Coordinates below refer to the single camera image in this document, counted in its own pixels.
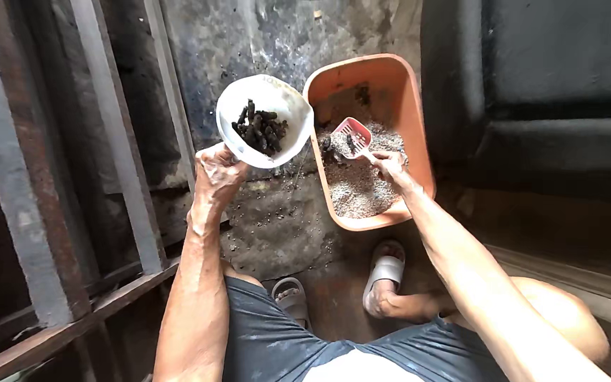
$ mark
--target person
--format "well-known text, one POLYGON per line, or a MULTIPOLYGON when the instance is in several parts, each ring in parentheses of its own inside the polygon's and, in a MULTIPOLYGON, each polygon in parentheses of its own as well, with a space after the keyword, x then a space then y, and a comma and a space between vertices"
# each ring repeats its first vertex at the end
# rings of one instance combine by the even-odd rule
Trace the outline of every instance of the person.
POLYGON ((509 277, 423 192, 400 154, 373 155, 373 165, 404 198, 451 298, 396 294, 392 265, 403 263, 403 251, 386 242, 375 256, 390 260, 388 278, 382 272, 378 280, 370 277, 363 304, 374 317, 431 321, 368 344, 323 341, 303 327, 307 317, 297 323, 280 308, 281 300, 301 294, 299 288, 270 296, 222 261, 221 212, 247 164, 233 162, 219 143, 196 154, 195 198, 159 333, 155 382, 611 381, 594 364, 607 355, 605 334, 581 300, 546 283, 509 277))

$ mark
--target dark blue shorts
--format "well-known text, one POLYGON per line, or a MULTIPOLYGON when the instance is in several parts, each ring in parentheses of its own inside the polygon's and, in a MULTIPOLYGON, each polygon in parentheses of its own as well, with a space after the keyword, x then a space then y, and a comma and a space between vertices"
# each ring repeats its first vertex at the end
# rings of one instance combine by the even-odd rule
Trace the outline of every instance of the dark blue shorts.
POLYGON ((297 324, 267 291, 225 277, 230 327, 223 380, 301 381, 353 349, 387 358, 426 382, 507 381, 477 333, 436 317, 367 344, 329 342, 297 324))

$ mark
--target gray sandal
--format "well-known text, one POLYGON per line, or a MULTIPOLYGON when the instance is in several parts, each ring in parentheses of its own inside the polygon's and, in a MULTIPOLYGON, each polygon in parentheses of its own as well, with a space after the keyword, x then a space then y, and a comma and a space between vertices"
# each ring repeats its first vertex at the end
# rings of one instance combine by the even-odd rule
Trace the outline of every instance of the gray sandal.
POLYGON ((303 289, 303 284, 301 284, 298 279, 294 277, 285 277, 281 279, 279 282, 275 284, 272 288, 272 293, 270 296, 275 299, 277 295, 278 288, 284 283, 294 283, 299 290, 298 294, 290 294, 285 296, 281 300, 277 301, 277 306, 282 308, 285 312, 287 312, 294 319, 302 319, 305 320, 306 329, 308 331, 312 330, 312 326, 310 325, 310 316, 308 315, 308 306, 306 304, 306 290, 303 289))
POLYGON ((371 272, 369 280, 365 286, 365 292, 362 294, 362 303, 367 299, 367 295, 371 291, 371 287, 378 280, 393 280, 397 284, 397 290, 400 290, 400 282, 402 282, 402 273, 405 270, 405 248, 399 241, 388 239, 384 240, 374 248, 371 256, 371 272), (382 256, 381 250, 384 246, 392 246, 400 250, 402 259, 393 256, 382 256))

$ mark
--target foot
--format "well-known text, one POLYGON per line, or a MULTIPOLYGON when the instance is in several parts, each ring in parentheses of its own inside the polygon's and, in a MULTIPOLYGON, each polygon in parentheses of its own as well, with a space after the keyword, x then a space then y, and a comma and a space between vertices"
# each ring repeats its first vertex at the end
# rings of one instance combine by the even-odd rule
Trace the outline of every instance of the foot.
MULTIPOLYGON (((296 294, 300 294, 301 291, 298 288, 289 288, 287 290, 284 290, 280 293, 277 293, 277 296, 275 296, 275 302, 279 303, 280 300, 282 300, 284 297, 290 296, 290 295, 296 295, 296 294)), ((304 328, 308 329, 306 327, 306 321, 304 319, 296 319, 296 322, 303 326, 304 328)))
MULTIPOLYGON (((403 260, 403 252, 395 245, 384 245, 379 249, 381 256, 393 256, 403 260)), ((389 298, 396 296, 397 285, 393 280, 377 280, 371 286, 367 298, 362 301, 365 310, 375 318, 386 318, 391 316, 393 305, 389 298)))

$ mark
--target white shirt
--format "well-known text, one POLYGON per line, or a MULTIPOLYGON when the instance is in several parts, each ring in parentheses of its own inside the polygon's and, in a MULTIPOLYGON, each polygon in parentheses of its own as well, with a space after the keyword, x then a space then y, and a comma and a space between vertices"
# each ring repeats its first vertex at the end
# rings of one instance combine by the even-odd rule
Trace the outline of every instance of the white shirt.
POLYGON ((353 349, 326 364, 314 367, 305 375, 303 382, 424 382, 423 379, 376 354, 353 349))

